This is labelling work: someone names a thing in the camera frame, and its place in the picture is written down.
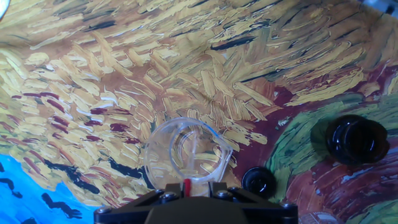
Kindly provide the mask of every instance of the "clear plastic cup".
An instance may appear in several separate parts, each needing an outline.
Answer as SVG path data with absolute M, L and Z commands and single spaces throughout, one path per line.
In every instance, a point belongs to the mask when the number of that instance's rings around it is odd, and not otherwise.
M 175 118 L 161 124 L 145 148 L 145 171 L 152 185 L 192 181 L 192 195 L 205 195 L 208 182 L 219 182 L 232 155 L 232 147 L 207 124 Z

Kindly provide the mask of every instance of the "red part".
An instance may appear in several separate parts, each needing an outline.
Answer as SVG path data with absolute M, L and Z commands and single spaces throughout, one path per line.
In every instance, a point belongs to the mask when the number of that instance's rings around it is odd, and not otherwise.
M 184 179 L 185 197 L 191 197 L 192 182 L 191 179 Z

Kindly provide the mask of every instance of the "painted surface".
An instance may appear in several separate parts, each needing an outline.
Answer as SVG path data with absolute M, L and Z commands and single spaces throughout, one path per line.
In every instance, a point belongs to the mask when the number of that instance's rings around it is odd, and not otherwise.
M 0 155 L 0 223 L 92 223 L 91 207 L 79 202 L 64 184 L 43 189 L 11 156 Z
M 312 129 L 361 114 L 398 147 L 397 25 L 345 0 L 11 1 L 0 21 L 0 154 L 42 190 L 4 180 L 1 196 L 29 207 L 24 195 L 35 195 L 72 223 L 120 207 L 152 188 L 142 167 L 151 131 L 185 116 L 234 148 L 229 185 L 267 166 L 272 200 L 303 215 L 394 223 L 397 151 L 346 167 L 315 150 Z

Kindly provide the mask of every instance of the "green paint area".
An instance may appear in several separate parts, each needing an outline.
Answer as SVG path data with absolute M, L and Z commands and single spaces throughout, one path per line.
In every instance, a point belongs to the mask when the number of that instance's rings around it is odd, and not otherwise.
M 265 164 L 278 181 L 278 192 L 271 201 L 285 198 L 291 176 L 310 170 L 329 156 L 323 136 L 328 122 L 334 118 L 358 114 L 380 122 L 387 129 L 389 139 L 398 137 L 398 93 L 382 96 L 373 104 L 365 104 L 359 94 L 343 95 L 326 103 L 316 111 L 298 114 L 276 142 Z
M 380 224 L 398 223 L 398 200 L 379 203 L 366 213 L 360 214 L 346 222 L 346 224 Z

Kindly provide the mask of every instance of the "blue paint area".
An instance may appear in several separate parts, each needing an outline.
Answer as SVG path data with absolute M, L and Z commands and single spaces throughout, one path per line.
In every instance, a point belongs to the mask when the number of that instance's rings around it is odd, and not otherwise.
M 9 185 L 0 183 L 1 224 L 20 224 L 26 220 L 33 223 L 30 218 L 42 224 L 93 223 L 93 212 L 97 207 L 79 202 L 64 183 L 58 184 L 55 192 L 46 190 L 37 185 L 22 170 L 21 164 L 11 156 L 0 155 L 0 163 L 4 169 L 4 172 L 0 172 L 0 179 L 9 179 L 14 184 L 14 189 L 11 190 Z M 22 198 L 13 195 L 13 191 L 21 193 Z M 60 202 L 61 205 L 64 203 L 72 210 L 78 210 L 78 216 L 81 218 L 70 218 L 71 216 L 57 208 L 58 206 L 49 208 L 42 198 L 43 194 L 47 194 L 53 202 Z

